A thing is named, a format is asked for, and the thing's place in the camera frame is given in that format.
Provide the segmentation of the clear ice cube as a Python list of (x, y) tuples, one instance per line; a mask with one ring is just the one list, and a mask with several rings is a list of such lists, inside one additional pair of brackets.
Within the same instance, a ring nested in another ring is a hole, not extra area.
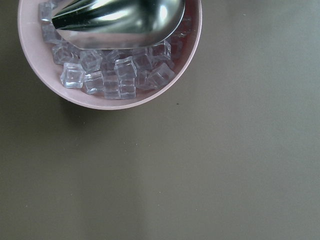
[(166, 63), (155, 68), (146, 78), (146, 83), (152, 88), (159, 89), (166, 86), (175, 77), (175, 72)]
[(102, 93), (104, 90), (103, 73), (101, 71), (86, 74), (83, 80), (85, 93), (94, 95)]
[(117, 59), (114, 64), (114, 71), (120, 80), (135, 78), (137, 76), (137, 68), (132, 56)]
[(86, 72), (81, 64), (65, 62), (60, 81), (65, 88), (81, 89), (83, 87)]

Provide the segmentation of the pink bowl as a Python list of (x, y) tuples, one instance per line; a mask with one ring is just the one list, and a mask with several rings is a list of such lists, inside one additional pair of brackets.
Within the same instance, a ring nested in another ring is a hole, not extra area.
[(183, 75), (192, 61), (201, 37), (203, 9), (200, 0), (187, 0), (185, 12), (191, 16), (192, 32), (183, 38), (183, 48), (179, 59), (174, 62), (175, 78), (161, 89), (137, 91), (136, 98), (126, 100), (109, 100), (88, 95), (81, 90), (63, 87), (60, 76), (61, 65), (53, 61), (50, 46), (43, 41), (41, 22), (39, 20), (38, 0), (21, 0), (18, 3), (17, 27), (20, 44), (24, 55), (38, 78), (55, 94), (63, 99), (95, 110), (122, 110), (145, 104), (172, 87)]

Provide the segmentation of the metal ice scoop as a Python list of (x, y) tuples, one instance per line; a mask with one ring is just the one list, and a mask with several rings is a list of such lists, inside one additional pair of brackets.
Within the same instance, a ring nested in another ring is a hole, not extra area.
[(144, 48), (177, 29), (184, 0), (63, 0), (52, 12), (57, 33), (82, 50)]

